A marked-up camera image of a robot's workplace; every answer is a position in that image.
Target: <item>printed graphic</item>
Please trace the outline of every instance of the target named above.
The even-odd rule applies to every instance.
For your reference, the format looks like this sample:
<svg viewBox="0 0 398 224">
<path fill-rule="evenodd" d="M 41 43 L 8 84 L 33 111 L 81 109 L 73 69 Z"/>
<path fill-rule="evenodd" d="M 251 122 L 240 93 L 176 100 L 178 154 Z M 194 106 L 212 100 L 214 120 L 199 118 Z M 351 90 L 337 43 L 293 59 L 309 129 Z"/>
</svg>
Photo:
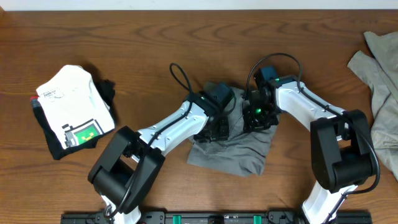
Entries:
<svg viewBox="0 0 398 224">
<path fill-rule="evenodd" d="M 78 146 L 90 139 L 103 134 L 103 131 L 97 120 L 91 119 L 83 124 L 73 127 L 66 124 L 62 126 L 65 131 L 65 144 L 67 147 Z"/>
<path fill-rule="evenodd" d="M 42 96 L 44 96 L 44 98 L 62 98 L 63 93 L 60 91 L 59 88 L 54 88 L 50 91 L 43 93 Z"/>
</svg>

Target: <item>green clip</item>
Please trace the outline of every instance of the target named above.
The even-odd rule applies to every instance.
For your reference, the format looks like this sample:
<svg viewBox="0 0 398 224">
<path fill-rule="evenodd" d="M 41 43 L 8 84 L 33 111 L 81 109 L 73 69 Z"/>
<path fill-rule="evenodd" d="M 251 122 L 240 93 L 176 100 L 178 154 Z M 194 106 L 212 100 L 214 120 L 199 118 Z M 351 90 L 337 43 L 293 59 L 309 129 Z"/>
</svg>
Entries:
<svg viewBox="0 0 398 224">
<path fill-rule="evenodd" d="M 181 224 L 181 215 L 174 215 L 173 216 L 173 224 Z"/>
<path fill-rule="evenodd" d="M 254 224 L 261 224 L 261 216 L 255 215 L 253 216 Z"/>
</svg>

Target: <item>green square graphic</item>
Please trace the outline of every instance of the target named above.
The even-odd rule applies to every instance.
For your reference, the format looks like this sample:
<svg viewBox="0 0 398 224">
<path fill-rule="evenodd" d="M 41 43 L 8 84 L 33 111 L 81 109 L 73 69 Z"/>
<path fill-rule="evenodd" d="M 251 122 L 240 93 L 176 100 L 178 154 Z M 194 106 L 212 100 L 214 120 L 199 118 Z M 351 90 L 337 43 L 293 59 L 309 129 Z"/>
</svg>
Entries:
<svg viewBox="0 0 398 224">
<path fill-rule="evenodd" d="M 83 144 L 84 142 L 89 141 L 93 137 L 98 136 L 98 132 L 93 125 L 90 125 L 86 129 L 76 132 L 75 136 L 79 144 Z"/>
</svg>

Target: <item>light gray fabric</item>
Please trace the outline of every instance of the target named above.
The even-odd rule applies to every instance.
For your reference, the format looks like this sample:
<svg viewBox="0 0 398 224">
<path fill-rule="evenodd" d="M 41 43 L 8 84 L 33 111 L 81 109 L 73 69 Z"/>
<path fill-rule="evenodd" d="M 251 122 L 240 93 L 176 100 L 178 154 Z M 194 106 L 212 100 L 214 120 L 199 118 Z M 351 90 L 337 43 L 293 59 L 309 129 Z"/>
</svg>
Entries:
<svg viewBox="0 0 398 224">
<path fill-rule="evenodd" d="M 398 180 L 398 32 L 380 37 L 372 32 L 364 35 L 376 59 L 359 51 L 348 68 L 371 89 L 374 148 Z"/>
<path fill-rule="evenodd" d="M 251 174 L 261 175 L 277 126 L 260 132 L 243 133 L 242 109 L 249 102 L 242 99 L 243 90 L 234 87 L 232 89 L 236 97 L 236 106 L 228 115 L 228 140 L 199 143 L 191 139 L 193 146 L 188 163 L 242 177 Z M 233 105 L 234 100 L 231 100 L 224 111 L 230 111 Z"/>
</svg>

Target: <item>wood grain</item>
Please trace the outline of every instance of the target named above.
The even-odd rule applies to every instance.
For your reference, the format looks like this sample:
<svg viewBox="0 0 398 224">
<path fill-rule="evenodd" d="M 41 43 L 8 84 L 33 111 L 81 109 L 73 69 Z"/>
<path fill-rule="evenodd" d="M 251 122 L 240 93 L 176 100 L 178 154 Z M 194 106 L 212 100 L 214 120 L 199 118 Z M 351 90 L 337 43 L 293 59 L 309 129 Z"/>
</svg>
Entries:
<svg viewBox="0 0 398 224">
<path fill-rule="evenodd" d="M 347 67 L 363 32 L 395 31 L 397 11 L 101 11 L 8 12 L 0 27 L 0 223 L 58 223 L 72 211 L 104 207 L 87 181 L 109 142 L 53 161 L 29 98 L 62 66 L 78 64 L 116 82 L 118 128 L 150 126 L 187 94 L 170 62 L 196 91 L 207 81 L 241 87 L 265 54 L 287 52 L 313 92 L 372 122 L 369 88 Z M 297 73 L 286 58 L 278 72 Z M 283 114 L 262 176 L 235 177 L 186 163 L 190 143 L 174 149 L 143 207 L 169 211 L 258 211 L 298 208 L 314 184 L 309 133 Z M 378 188 L 351 196 L 343 209 L 369 210 L 375 223 L 397 223 L 398 185 L 383 166 Z"/>
</svg>

